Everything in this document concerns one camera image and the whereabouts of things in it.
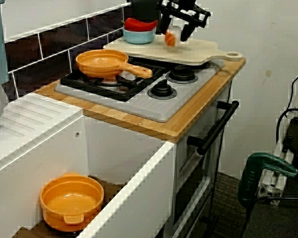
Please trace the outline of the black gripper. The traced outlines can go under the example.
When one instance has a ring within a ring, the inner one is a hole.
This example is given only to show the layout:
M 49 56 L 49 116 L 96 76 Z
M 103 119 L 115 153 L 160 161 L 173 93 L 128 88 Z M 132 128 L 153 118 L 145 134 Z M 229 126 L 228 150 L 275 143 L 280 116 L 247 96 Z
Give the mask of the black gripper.
M 159 29 L 162 35 L 167 32 L 174 17 L 186 22 L 181 32 L 181 42 L 187 41 L 196 27 L 204 28 L 211 16 L 195 0 L 159 0 L 156 8 L 161 13 Z

